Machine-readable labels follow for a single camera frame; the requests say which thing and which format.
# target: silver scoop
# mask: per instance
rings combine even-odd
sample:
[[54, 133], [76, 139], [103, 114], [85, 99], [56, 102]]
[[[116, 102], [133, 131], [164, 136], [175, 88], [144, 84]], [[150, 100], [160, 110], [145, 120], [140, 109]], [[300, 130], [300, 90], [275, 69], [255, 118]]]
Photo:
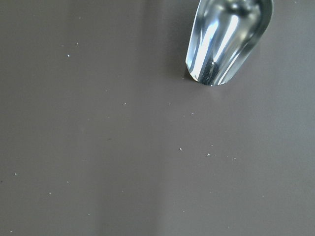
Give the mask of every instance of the silver scoop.
[[269, 25], [272, 0], [200, 0], [186, 65], [205, 85], [228, 82]]

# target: brown-gray background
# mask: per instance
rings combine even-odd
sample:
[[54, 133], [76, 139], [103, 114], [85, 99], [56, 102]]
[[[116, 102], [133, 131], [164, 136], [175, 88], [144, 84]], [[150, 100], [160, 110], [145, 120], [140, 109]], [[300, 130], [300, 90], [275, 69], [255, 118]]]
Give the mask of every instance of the brown-gray background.
[[276, 0], [215, 88], [197, 5], [0, 2], [1, 236], [315, 234], [315, 1]]

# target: gray surface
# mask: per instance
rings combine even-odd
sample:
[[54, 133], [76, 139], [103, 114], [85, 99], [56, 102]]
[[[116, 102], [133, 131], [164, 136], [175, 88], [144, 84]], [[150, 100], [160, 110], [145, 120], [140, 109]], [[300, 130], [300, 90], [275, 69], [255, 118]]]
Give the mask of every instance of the gray surface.
[[1, 1], [0, 235], [313, 236], [315, 1], [296, 2], [210, 88], [185, 72], [197, 0]]

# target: metal scoop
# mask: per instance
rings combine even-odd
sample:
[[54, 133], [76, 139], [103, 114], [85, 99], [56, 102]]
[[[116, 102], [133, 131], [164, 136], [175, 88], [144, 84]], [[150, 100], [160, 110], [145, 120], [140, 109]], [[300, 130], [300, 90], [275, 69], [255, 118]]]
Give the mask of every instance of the metal scoop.
[[272, 0], [201, 0], [186, 65], [205, 85], [228, 82], [269, 25]]

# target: curved metal surface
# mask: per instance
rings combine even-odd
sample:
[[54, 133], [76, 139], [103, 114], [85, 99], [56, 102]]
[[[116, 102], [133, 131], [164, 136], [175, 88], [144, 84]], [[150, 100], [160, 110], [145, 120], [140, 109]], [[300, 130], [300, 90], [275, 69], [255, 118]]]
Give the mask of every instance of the curved metal surface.
[[205, 85], [228, 82], [269, 25], [272, 0], [201, 0], [186, 65]]

